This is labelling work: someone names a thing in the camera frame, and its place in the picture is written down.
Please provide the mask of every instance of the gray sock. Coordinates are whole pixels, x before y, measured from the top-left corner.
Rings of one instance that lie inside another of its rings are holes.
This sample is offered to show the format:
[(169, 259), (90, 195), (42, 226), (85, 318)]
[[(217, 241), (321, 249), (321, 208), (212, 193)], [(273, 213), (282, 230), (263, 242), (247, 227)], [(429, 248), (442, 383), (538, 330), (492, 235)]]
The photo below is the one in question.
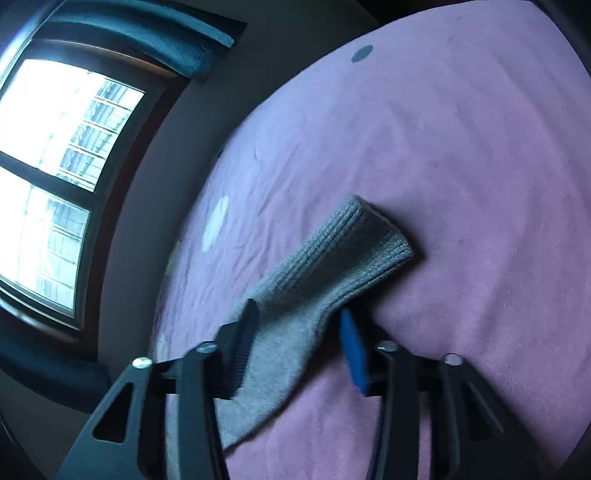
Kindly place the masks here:
[[(410, 259), (400, 231), (358, 197), (246, 296), (256, 300), (260, 328), (242, 387), (216, 400), (224, 448), (278, 410), (295, 389), (330, 316)], [(239, 306), (230, 321), (241, 311)]]

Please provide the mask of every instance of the pink bedsheet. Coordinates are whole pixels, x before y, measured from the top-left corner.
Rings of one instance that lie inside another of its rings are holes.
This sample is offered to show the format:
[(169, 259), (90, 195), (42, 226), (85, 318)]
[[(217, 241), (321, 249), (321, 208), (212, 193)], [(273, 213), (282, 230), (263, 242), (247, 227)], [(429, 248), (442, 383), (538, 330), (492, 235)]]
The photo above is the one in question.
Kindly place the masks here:
[[(211, 339), (358, 194), (424, 254), (366, 297), (374, 318), (416, 354), (468, 357), (555, 468), (591, 420), (590, 132), (591, 79), (529, 2), (442, 7), (343, 46), (229, 139), (179, 236), (157, 360)], [(311, 370), (229, 456), (233, 479), (365, 477), (377, 402), (332, 334)]]

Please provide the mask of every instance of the gray wall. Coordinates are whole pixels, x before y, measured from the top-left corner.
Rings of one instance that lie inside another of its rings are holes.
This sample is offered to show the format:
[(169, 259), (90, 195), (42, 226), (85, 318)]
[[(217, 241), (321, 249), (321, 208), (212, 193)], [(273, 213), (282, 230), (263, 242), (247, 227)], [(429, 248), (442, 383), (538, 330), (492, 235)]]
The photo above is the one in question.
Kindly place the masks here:
[[(192, 83), (155, 136), (133, 181), (106, 270), (99, 355), (113, 377), (146, 353), (154, 303), (178, 228), (210, 159), (247, 114), (326, 53), (375, 28), (354, 0), (186, 0), (246, 21), (240, 43), (205, 84)], [(0, 409), (53, 479), (87, 416), (0, 372)]]

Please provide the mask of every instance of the metal screw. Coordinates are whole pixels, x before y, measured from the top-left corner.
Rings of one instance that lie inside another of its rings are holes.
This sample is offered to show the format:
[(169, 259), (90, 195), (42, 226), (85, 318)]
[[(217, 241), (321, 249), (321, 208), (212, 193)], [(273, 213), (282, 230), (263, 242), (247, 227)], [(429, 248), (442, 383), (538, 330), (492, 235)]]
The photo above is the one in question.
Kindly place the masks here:
[(203, 342), (197, 346), (199, 353), (214, 353), (217, 350), (217, 345), (213, 342)]
[(443, 357), (443, 361), (452, 367), (459, 367), (464, 363), (464, 359), (456, 353), (448, 353)]
[(133, 362), (131, 362), (131, 366), (134, 368), (139, 368), (143, 370), (144, 368), (151, 367), (154, 362), (150, 357), (147, 356), (140, 356), (136, 358)]
[(398, 344), (392, 340), (382, 340), (380, 343), (378, 343), (378, 350), (381, 352), (395, 352), (398, 350)]

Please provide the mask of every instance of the window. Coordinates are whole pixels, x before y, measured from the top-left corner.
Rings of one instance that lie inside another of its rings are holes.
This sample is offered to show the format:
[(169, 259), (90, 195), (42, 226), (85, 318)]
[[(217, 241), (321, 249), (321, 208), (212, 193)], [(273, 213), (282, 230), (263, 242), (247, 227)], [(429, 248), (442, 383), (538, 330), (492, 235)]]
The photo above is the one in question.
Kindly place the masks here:
[(106, 48), (27, 47), (0, 90), (0, 307), (70, 343), (96, 333), (87, 300), (105, 267), (93, 273), (108, 249), (103, 216), (171, 85), (176, 99), (176, 74)]

